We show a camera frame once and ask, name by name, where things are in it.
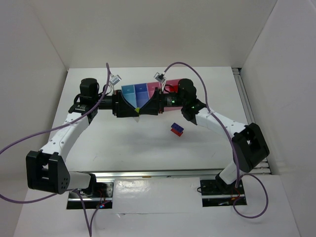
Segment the red lego brick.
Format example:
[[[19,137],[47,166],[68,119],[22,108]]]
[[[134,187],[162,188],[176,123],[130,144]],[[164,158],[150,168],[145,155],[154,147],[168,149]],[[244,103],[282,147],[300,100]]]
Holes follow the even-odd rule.
[[[172,92],[177,92],[178,91],[178,86],[177,85],[166,85],[164,88],[167,92],[172,93]]]

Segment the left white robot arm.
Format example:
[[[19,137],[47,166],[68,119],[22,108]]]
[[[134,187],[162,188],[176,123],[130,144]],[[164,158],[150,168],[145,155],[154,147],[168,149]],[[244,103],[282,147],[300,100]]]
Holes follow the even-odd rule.
[[[66,190],[80,189],[92,193],[96,185],[94,174],[69,172],[67,156],[98,113],[98,109],[112,110],[117,117],[137,117],[139,114],[118,90],[113,95],[100,95],[96,79],[82,79],[80,93],[75,97],[61,129],[39,151],[26,156],[28,187],[33,190],[63,194]]]

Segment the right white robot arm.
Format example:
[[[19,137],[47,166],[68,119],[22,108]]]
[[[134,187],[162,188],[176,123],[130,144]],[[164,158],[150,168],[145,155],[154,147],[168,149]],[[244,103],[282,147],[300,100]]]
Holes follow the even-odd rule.
[[[139,114],[158,115],[167,107],[180,107],[187,121],[228,139],[233,161],[217,175],[220,184],[237,184],[242,175],[249,173],[270,154],[259,125],[243,124],[210,110],[197,98],[197,89],[190,79],[181,79],[177,92],[164,94],[155,89],[151,99],[139,109]]]

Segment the dark blue bin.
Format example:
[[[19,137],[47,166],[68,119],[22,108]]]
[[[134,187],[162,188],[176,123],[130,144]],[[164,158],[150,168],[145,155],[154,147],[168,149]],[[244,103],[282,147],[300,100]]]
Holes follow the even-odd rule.
[[[138,108],[143,107],[149,100],[148,88],[146,83],[135,84],[136,104]]]

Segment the light blue bin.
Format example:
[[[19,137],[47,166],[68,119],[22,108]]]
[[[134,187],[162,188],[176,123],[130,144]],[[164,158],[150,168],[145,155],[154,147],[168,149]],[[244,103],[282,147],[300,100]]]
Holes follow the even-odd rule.
[[[123,85],[121,87],[122,94],[125,98],[125,100],[132,105],[134,108],[137,108],[137,100],[136,100],[136,92],[135,92],[135,86],[132,85]]]

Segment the small pink bin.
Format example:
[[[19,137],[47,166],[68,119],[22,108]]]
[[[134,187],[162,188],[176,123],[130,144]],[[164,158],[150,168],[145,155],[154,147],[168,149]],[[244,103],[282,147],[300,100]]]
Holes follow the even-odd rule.
[[[147,91],[148,91],[148,98],[149,99],[152,98],[156,87],[159,88],[159,83],[158,82],[147,83]]]

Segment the large pink bin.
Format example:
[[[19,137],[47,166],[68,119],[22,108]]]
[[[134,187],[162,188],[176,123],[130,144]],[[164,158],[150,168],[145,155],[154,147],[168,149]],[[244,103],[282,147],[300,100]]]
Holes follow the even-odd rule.
[[[179,81],[180,81],[180,79],[167,80],[165,86],[168,85],[168,84],[169,85],[177,85],[178,86]],[[160,89],[162,90],[163,93],[169,93],[165,89],[162,89],[162,86],[160,87]]]

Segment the blue lego brick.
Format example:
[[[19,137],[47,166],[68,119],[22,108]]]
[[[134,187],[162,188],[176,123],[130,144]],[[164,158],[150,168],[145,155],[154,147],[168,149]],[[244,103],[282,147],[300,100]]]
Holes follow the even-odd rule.
[[[173,123],[171,126],[172,129],[176,130],[177,132],[181,133],[183,132],[183,127],[181,127],[180,125],[178,125],[177,123]]]

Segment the red lego under blue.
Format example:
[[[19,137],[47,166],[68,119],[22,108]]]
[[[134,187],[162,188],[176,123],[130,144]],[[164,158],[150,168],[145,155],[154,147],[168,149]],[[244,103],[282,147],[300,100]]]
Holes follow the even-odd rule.
[[[174,134],[176,134],[176,135],[179,136],[179,137],[183,134],[183,131],[182,131],[182,132],[179,132],[179,131],[177,131],[177,130],[174,129],[174,128],[171,129],[171,132],[173,132]]]

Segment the aluminium front rail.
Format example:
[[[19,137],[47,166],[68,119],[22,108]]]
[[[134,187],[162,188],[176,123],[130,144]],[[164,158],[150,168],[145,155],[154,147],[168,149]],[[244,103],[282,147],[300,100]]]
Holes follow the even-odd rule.
[[[91,173],[97,180],[141,179],[141,178],[181,178],[215,177],[221,169],[183,169],[183,170],[141,170],[141,171],[70,171],[69,173]]]

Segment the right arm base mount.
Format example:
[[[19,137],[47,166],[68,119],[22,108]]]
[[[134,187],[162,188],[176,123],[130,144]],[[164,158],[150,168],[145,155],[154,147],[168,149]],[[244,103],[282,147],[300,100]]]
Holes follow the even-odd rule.
[[[197,192],[201,194],[203,207],[232,206],[235,200],[237,200],[236,205],[247,205],[242,182],[238,188],[233,185],[227,190],[221,191],[215,180],[200,180]]]

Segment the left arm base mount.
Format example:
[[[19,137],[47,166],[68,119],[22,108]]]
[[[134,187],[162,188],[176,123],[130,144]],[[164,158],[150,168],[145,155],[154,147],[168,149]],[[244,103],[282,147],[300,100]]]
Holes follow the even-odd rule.
[[[79,191],[86,209],[112,209],[113,208],[114,181],[106,180],[97,182],[92,193],[86,194]],[[67,210],[82,210],[81,200],[78,194],[71,192],[68,196]]]

